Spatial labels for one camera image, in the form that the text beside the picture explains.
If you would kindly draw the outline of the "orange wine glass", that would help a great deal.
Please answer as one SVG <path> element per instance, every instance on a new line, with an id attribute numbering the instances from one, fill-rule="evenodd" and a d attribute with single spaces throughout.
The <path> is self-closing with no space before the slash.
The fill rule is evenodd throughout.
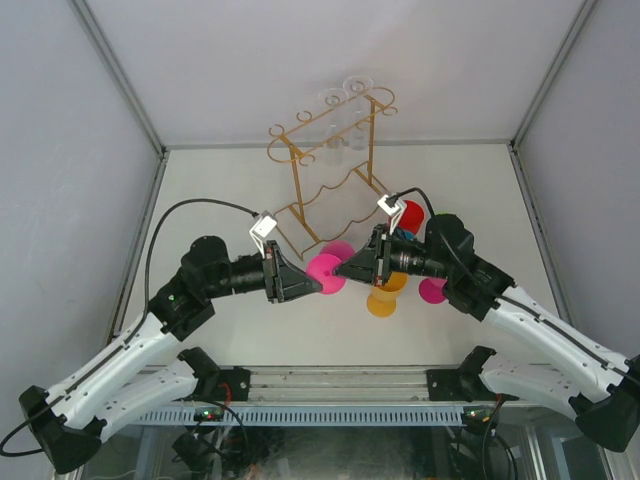
<path id="1" fill-rule="evenodd" d="M 406 273 L 394 272 L 384 285 L 372 286 L 367 298 L 368 311 L 379 318 L 391 316 L 397 306 L 397 298 L 408 282 Z"/>

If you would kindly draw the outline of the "pink wine glass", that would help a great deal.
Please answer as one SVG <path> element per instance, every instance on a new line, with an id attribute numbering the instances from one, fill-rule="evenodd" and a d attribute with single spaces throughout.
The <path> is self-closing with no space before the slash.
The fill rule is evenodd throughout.
<path id="1" fill-rule="evenodd" d="M 443 292 L 446 283 L 446 279 L 426 277 L 419 284 L 419 295 L 426 303 L 441 304 L 446 300 Z"/>
<path id="2" fill-rule="evenodd" d="M 346 279 L 337 276 L 334 270 L 354 254 L 355 249 L 348 242 L 329 242 L 310 260 L 306 274 L 321 284 L 321 294 L 336 294 L 345 286 Z"/>

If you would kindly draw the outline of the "red wine glass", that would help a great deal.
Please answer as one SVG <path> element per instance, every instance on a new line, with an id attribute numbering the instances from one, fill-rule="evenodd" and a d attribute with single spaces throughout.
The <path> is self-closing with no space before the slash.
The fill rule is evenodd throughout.
<path id="1" fill-rule="evenodd" d="M 406 200 L 405 204 L 406 209 L 404 210 L 397 227 L 412 235 L 417 235 L 425 221 L 424 209 L 421 205 L 411 200 Z"/>

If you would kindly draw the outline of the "blue wine glass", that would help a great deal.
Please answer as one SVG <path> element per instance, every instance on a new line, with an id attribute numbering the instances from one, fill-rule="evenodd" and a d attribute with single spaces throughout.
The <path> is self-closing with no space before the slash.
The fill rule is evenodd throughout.
<path id="1" fill-rule="evenodd" d="M 400 229 L 400 228 L 397 228 L 394 231 L 394 235 L 400 239 L 407 240 L 407 241 L 412 241 L 415 239 L 414 233 L 408 230 Z"/>

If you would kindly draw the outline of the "green wine glass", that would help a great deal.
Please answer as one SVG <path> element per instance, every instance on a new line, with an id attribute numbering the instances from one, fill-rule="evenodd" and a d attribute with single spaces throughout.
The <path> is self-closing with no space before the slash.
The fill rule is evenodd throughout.
<path id="1" fill-rule="evenodd" d="M 458 220 L 458 217 L 455 214 L 452 213 L 438 213 L 435 216 L 435 219 L 437 221 L 443 222 L 443 221 L 454 221 L 454 220 Z"/>

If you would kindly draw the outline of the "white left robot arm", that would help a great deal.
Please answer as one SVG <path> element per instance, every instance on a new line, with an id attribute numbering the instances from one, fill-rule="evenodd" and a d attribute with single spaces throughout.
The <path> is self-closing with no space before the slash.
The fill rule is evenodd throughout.
<path id="1" fill-rule="evenodd" d="M 201 237 L 174 277 L 120 337 L 65 380 L 31 386 L 19 397 L 29 429 L 59 474 L 87 463 L 111 436 L 147 412 L 179 399 L 213 400 L 220 368 L 200 347 L 144 380 L 134 376 L 178 347 L 215 314 L 213 299 L 262 290 L 271 303 L 318 293 L 321 284 L 291 264 L 278 244 L 232 261 L 225 242 Z"/>

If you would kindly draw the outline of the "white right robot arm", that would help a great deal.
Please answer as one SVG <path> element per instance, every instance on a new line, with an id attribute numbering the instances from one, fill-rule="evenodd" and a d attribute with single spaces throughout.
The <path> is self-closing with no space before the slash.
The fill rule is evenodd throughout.
<path id="1" fill-rule="evenodd" d="M 582 334 L 539 305 L 516 281 L 474 251 L 474 236 L 453 214 L 438 214 L 423 241 L 404 240 L 386 225 L 334 270 L 383 286 L 394 273 L 443 280 L 449 305 L 537 351 L 540 365 L 520 364 L 475 347 L 458 366 L 463 397 L 516 397 L 574 421 L 600 447 L 626 450 L 639 427 L 639 360 Z"/>

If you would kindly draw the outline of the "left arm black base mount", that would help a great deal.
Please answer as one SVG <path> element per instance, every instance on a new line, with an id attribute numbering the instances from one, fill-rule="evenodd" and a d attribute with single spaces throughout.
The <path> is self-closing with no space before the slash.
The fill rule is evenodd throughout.
<path id="1" fill-rule="evenodd" d="M 226 404 L 245 402 L 249 398 L 251 371 L 241 367 L 220 370 L 212 398 Z"/>

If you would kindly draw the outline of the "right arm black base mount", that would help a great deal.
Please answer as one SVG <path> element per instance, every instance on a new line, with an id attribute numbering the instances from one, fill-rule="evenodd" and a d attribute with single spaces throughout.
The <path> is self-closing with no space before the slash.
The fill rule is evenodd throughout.
<path id="1" fill-rule="evenodd" d="M 431 401 L 473 401 L 479 393 L 475 378 L 459 368 L 439 368 L 426 371 Z"/>

